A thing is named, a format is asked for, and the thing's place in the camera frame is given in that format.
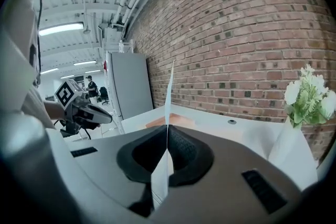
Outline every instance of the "cable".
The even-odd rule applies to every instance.
[[[88,131],[86,129],[84,129],[84,131],[86,132],[86,134],[88,135],[89,139],[91,140],[91,136],[89,135]]]
[[[42,0],[40,0],[40,10],[38,12],[38,19],[37,19],[37,48],[38,48],[38,67],[39,67],[39,73],[41,73],[41,48],[40,48],[40,38],[38,31],[40,29],[40,21],[41,21],[41,15],[42,15]]]

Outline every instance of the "green leaves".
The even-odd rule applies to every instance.
[[[304,108],[308,102],[308,99],[309,99],[309,92],[307,90],[303,90],[300,92],[300,97],[297,103],[301,108]]]
[[[313,115],[306,118],[305,122],[308,124],[323,124],[326,123],[327,120],[321,115],[320,112],[316,112]]]
[[[298,113],[295,113],[294,114],[294,122],[299,124],[299,123],[301,123],[301,121],[303,121],[303,116],[298,114]]]

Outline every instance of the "brick wall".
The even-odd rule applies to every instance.
[[[336,89],[335,21],[324,0],[149,0],[130,29],[148,58],[155,106],[172,102],[238,118],[283,122],[284,90],[311,64]],[[316,159],[335,121],[305,126]]]

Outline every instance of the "person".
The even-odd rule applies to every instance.
[[[0,42],[6,42],[8,46],[14,47],[15,52],[23,56],[34,69],[36,79],[31,84],[28,93],[24,96],[21,111],[25,114],[38,118],[44,127],[54,128],[51,120],[62,120],[65,112],[57,102],[43,101],[37,88],[40,84],[40,59],[38,56],[38,19],[33,11],[32,0],[5,0],[0,10]],[[5,46],[0,46],[0,56],[4,58]],[[7,74],[5,78],[10,80],[14,74]],[[2,98],[11,94],[8,88],[1,88]],[[3,105],[1,110],[10,110]]]
[[[89,92],[89,98],[92,104],[97,104],[98,88],[97,85],[92,81],[92,76],[87,77],[89,84],[86,90]]]

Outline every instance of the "black slot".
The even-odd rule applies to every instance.
[[[83,148],[82,150],[71,151],[71,154],[73,155],[74,158],[76,158],[76,157],[87,155],[87,154],[90,154],[96,151],[98,150],[96,150],[94,147],[88,147],[88,148]]]
[[[242,173],[242,176],[269,214],[279,210],[287,203],[287,201],[263,179],[258,171],[246,171]]]

